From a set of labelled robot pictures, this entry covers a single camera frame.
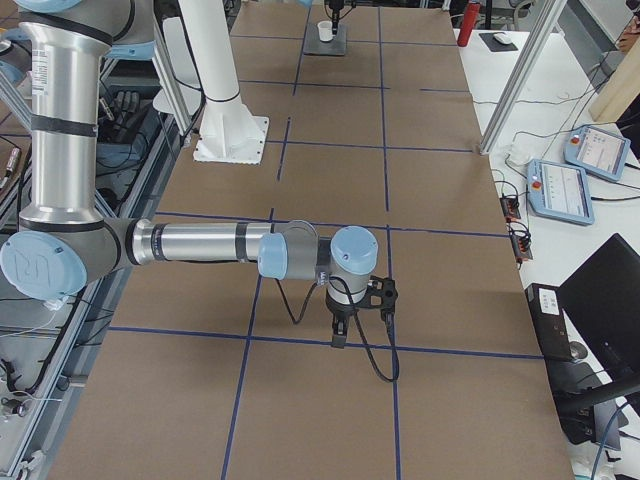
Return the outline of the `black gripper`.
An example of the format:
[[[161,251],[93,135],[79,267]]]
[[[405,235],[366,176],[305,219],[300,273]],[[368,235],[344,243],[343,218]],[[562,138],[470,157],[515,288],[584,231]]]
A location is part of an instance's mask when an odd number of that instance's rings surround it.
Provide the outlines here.
[[[332,21],[332,34],[335,36],[338,33],[338,22],[341,19],[341,12],[344,9],[343,4],[328,4],[327,15]]]
[[[332,314],[332,348],[344,348],[348,338],[349,319],[355,316],[360,306],[355,303],[342,304],[332,297],[325,298],[325,304]]]

